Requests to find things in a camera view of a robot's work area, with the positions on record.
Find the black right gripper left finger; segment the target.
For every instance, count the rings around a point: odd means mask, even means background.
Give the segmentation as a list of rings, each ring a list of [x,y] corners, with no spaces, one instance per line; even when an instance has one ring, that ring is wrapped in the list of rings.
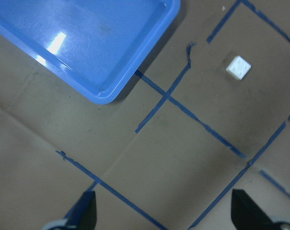
[[[95,191],[86,191],[74,205],[65,222],[66,230],[94,230],[97,224]]]

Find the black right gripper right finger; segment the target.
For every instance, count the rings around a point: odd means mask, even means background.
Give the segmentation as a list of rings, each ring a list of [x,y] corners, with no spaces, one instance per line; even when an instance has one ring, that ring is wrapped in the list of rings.
[[[232,190],[231,221],[237,230],[268,230],[274,225],[243,189]]]

